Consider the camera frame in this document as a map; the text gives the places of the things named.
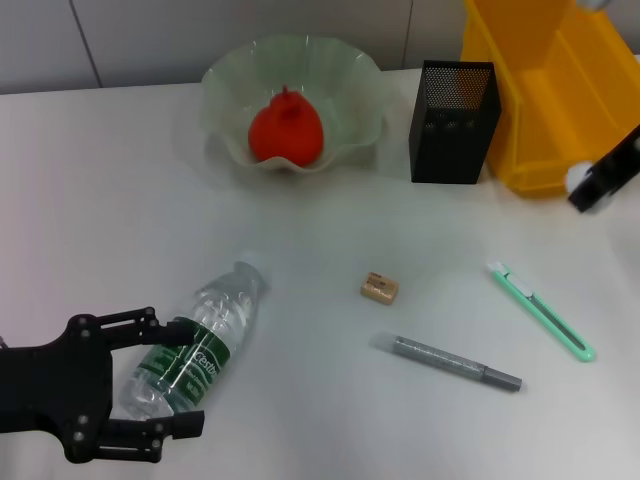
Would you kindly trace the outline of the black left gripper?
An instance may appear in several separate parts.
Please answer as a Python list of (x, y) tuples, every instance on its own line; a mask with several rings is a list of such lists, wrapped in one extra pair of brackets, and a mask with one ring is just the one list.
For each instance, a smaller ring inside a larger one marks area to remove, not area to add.
[(51, 434), (71, 463), (159, 462), (166, 437), (202, 435), (205, 412), (144, 421), (108, 420), (113, 381), (110, 348), (191, 345), (194, 336), (190, 321), (162, 325), (155, 309), (145, 307), (101, 318), (77, 315), (50, 343), (0, 348), (0, 434)]

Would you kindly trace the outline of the clear water bottle green label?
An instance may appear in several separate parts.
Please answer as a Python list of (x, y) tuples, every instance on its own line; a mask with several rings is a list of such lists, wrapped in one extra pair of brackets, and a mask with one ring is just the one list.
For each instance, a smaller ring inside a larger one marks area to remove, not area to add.
[(183, 302), (174, 319), (194, 327), (194, 343), (152, 346), (121, 390), (124, 412), (147, 420), (196, 410), (255, 324), (269, 280), (266, 264), (247, 253)]

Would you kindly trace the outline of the green utility knife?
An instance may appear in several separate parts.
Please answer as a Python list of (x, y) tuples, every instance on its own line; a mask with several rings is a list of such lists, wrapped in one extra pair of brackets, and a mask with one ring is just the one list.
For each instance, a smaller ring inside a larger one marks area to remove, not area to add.
[(584, 363), (596, 360), (595, 349), (507, 266), (501, 262), (490, 262), (487, 267), (496, 283), (576, 359)]

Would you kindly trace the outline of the beige eraser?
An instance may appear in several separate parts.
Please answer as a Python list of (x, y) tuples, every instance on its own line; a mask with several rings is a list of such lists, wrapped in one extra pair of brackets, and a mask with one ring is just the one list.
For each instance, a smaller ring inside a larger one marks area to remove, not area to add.
[(360, 287), (360, 294), (384, 305), (391, 305), (397, 297), (399, 284), (380, 274), (369, 272)]

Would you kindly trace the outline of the orange fruit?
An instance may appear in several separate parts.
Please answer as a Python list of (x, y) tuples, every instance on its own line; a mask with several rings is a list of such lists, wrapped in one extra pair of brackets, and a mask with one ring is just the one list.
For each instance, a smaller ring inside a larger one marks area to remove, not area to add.
[(324, 148), (322, 122), (300, 92), (284, 85), (254, 117), (248, 145), (258, 162), (280, 157), (295, 166), (308, 167)]

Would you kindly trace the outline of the black mesh pen holder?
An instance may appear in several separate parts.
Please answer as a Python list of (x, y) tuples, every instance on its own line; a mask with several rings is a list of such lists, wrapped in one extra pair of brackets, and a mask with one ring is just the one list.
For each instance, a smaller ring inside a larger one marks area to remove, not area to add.
[(424, 61), (408, 138), (411, 181), (476, 184), (500, 115), (493, 63)]

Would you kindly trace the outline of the grey marker pen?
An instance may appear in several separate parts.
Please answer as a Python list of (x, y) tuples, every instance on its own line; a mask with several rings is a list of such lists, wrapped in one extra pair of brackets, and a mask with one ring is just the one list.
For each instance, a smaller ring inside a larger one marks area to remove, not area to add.
[(370, 345), (380, 351), (508, 392), (519, 392), (522, 387), (522, 380), (518, 377), (399, 335), (378, 333), (372, 337)]

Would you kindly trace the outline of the green glass fruit bowl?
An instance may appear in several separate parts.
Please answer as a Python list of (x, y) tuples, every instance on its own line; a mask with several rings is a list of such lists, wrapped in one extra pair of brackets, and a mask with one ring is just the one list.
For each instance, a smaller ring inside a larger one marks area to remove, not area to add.
[[(324, 148), (315, 162), (298, 167), (276, 157), (258, 162), (248, 130), (286, 85), (316, 109)], [(373, 144), (380, 136), (387, 96), (384, 79), (365, 53), (335, 38), (271, 35), (219, 59), (202, 79), (202, 126), (217, 136), (244, 167), (316, 173)]]

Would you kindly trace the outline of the yellow plastic bin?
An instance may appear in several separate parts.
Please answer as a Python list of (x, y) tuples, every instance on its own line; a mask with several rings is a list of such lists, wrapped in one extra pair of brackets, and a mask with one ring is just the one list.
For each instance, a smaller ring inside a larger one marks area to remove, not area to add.
[(565, 192), (640, 125), (640, 62), (605, 12), (576, 0), (465, 0), (461, 58), (491, 62), (502, 113), (490, 172), (524, 198)]

